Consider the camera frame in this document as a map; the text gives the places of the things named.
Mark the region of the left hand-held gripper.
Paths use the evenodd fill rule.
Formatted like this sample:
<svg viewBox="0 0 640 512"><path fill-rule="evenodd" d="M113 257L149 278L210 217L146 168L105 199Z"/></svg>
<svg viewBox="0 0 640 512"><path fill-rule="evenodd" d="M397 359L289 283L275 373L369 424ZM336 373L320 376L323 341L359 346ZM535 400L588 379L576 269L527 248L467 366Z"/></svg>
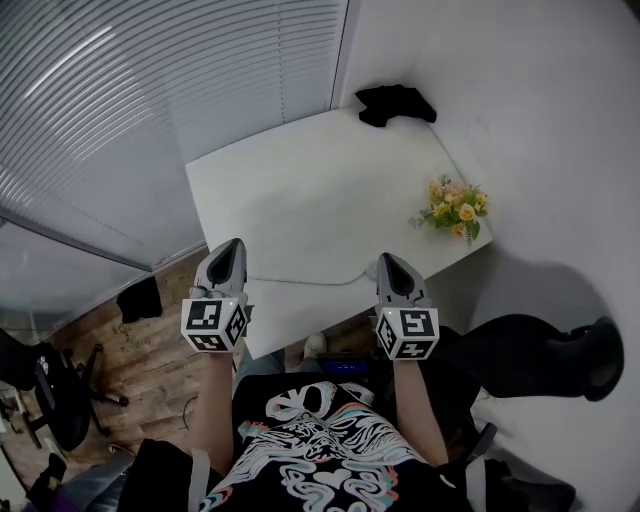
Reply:
<svg viewBox="0 0 640 512"><path fill-rule="evenodd" d="M206 256L196 271L189 297L182 301L180 330L199 353L233 353L246 335L247 253L240 238L232 238Z"/></svg>

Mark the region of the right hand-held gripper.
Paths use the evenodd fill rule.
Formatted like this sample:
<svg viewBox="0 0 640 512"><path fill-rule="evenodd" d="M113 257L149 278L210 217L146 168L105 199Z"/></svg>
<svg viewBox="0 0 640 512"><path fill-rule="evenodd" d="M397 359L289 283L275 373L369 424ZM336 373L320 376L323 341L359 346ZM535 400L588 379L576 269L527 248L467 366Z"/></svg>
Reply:
<svg viewBox="0 0 640 512"><path fill-rule="evenodd" d="M404 259L383 253L377 263L377 289L381 300L418 300L425 297L423 277ZM439 341L436 308L420 304L375 307L374 332L389 360L426 360Z"/></svg>

